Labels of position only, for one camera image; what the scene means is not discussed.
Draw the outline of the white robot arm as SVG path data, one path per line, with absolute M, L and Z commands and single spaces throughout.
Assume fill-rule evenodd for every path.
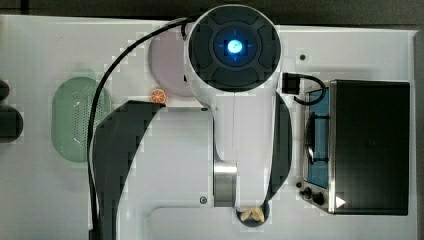
M 184 60 L 198 106 L 129 100 L 98 125 L 90 240 L 151 240 L 160 208 L 230 208 L 249 228 L 268 220 L 292 137 L 275 25 L 249 6 L 212 8 L 188 31 Z

